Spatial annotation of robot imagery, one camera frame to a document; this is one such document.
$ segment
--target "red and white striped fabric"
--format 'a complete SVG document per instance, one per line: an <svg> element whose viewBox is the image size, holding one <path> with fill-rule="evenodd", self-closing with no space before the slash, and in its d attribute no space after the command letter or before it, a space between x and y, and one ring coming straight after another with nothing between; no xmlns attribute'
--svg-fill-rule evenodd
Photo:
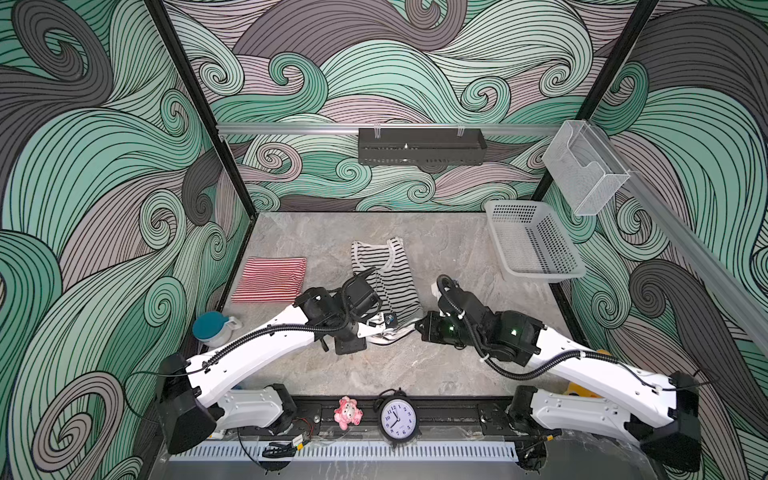
<svg viewBox="0 0 768 480"><path fill-rule="evenodd" d="M293 303L304 283L306 258L256 258L245 264L233 302Z"/></svg>

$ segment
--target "wire mesh basket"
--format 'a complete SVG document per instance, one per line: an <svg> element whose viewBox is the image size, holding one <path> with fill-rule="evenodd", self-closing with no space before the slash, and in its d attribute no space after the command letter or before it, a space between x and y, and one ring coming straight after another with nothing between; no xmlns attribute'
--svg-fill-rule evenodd
<svg viewBox="0 0 768 480"><path fill-rule="evenodd" d="M605 133L583 120L563 123L543 160L576 216L597 215L629 179Z"/></svg>
<svg viewBox="0 0 768 480"><path fill-rule="evenodd" d="M587 273L565 226L549 205L492 200L485 203L485 214L504 280L556 283Z"/></svg>

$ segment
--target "mug handle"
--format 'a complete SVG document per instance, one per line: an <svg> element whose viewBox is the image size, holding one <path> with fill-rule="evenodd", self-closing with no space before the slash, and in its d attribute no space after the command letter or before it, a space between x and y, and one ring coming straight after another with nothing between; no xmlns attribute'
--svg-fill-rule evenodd
<svg viewBox="0 0 768 480"><path fill-rule="evenodd" d="M243 324L238 319L231 316L230 319L224 324L230 327L230 330L237 330L243 328Z"/></svg>

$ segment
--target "striped shirt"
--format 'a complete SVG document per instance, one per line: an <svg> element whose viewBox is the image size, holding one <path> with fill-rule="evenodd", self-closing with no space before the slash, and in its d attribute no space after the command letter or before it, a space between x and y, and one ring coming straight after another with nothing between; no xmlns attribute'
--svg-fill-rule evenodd
<svg viewBox="0 0 768 480"><path fill-rule="evenodd" d="M352 271L371 266L376 271L367 280L381 299L383 313L396 314L399 325L424 316L402 238L390 238L386 245L353 242Z"/></svg>
<svg viewBox="0 0 768 480"><path fill-rule="evenodd" d="M293 303L301 293L305 273L306 258L251 257L232 301Z"/></svg>

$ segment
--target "wall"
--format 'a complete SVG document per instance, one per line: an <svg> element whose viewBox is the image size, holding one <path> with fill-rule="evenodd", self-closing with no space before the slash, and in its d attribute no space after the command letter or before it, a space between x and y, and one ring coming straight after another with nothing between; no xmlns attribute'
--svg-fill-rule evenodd
<svg viewBox="0 0 768 480"><path fill-rule="evenodd" d="M663 2L660 12L694 3ZM219 122L560 124L635 2L166 0ZM261 210L478 211L527 197L549 139L483 167L360 167L355 137L228 138Z"/></svg>
<svg viewBox="0 0 768 480"><path fill-rule="evenodd" d="M633 169L768 308L768 4L711 2L658 15L594 116ZM597 217L555 205L588 274L567 283L594 348L701 388L702 469L674 478L768 475L768 359L685 256L622 190Z"/></svg>
<svg viewBox="0 0 768 480"><path fill-rule="evenodd" d="M0 61L3 478L144 476L154 378L121 383L216 304L248 219L141 0L3 2Z"/></svg>

